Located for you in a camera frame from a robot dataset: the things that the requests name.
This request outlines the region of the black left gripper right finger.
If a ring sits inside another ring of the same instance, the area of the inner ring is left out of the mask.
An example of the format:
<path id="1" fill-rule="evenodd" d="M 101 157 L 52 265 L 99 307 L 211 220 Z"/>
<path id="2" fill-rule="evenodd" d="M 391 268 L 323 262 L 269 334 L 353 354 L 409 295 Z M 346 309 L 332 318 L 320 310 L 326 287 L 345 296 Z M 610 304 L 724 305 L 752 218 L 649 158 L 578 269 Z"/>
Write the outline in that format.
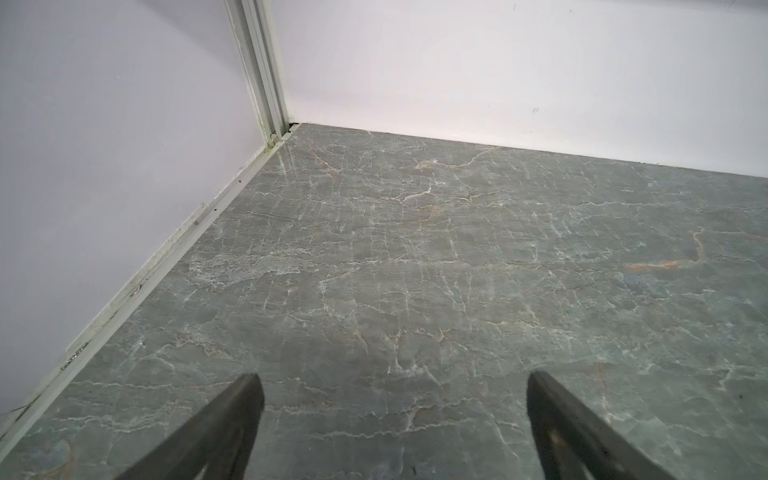
<path id="1" fill-rule="evenodd" d="M 527 380 L 526 408 L 546 479 L 670 479 L 545 371 Z"/>

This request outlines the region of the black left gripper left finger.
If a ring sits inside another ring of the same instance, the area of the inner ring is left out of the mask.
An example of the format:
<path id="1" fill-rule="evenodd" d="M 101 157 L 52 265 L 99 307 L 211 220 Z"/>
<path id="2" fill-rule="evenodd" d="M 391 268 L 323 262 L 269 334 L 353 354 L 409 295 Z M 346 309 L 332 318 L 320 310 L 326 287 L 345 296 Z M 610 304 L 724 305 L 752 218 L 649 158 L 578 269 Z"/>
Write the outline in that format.
<path id="1" fill-rule="evenodd" d="M 264 407 L 259 376 L 244 374 L 119 477 L 242 479 Z"/>

